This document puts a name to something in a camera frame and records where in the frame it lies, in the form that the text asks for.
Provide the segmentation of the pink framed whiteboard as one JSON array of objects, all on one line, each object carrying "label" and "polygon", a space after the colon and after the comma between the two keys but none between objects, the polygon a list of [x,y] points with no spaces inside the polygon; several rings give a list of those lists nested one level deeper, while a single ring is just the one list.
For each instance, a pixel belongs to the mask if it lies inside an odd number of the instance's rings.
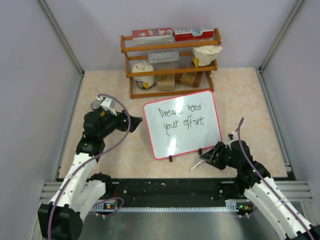
[{"label": "pink framed whiteboard", "polygon": [[210,90],[146,103],[143,113],[157,160],[210,148],[222,140]]}]

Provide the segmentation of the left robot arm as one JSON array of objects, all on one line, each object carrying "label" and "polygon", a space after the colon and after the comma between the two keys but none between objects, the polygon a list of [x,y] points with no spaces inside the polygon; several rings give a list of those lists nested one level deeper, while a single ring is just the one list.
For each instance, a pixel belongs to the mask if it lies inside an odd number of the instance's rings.
[{"label": "left robot arm", "polygon": [[123,206],[123,198],[114,195],[109,175],[89,174],[107,153],[104,139],[115,130],[132,133],[142,121],[141,117],[131,116],[125,110],[115,113],[94,110],[84,116],[84,131],[69,172],[51,200],[41,204],[37,211],[42,237],[77,240],[93,208],[105,206],[116,212]]}]

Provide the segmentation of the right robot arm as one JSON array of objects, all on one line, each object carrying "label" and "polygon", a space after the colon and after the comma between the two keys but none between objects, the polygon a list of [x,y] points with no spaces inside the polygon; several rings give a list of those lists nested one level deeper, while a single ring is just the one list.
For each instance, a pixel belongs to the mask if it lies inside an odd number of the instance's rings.
[{"label": "right robot arm", "polygon": [[255,161],[243,140],[219,141],[200,155],[205,163],[223,170],[236,169],[233,184],[221,187],[221,197],[246,198],[262,213],[281,240],[318,240],[319,225],[312,224],[290,203],[263,164]]}]

